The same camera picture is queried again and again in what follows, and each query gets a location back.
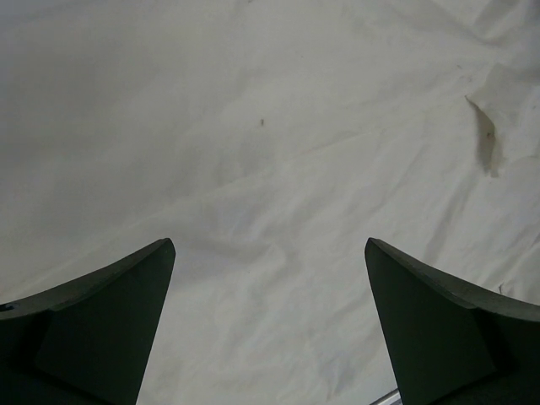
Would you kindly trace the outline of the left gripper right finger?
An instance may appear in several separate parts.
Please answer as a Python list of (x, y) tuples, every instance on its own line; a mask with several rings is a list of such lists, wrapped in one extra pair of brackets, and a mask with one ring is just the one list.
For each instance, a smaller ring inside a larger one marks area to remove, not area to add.
[(539, 308), (370, 238), (364, 257), (402, 403), (537, 404)]

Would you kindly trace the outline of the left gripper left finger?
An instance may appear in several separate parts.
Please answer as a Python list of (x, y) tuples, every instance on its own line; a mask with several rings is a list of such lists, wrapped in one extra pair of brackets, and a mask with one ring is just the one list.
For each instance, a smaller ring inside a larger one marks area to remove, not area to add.
[(176, 257), (157, 240), (1, 305), (3, 404), (134, 404)]

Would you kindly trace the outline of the white t-shirt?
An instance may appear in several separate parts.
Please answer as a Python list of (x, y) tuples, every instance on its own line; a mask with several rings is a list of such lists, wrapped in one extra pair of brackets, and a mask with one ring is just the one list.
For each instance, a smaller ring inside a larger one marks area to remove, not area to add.
[(171, 239), (139, 403), (393, 390), (371, 237), (538, 303), (538, 2), (2, 2), (1, 299)]

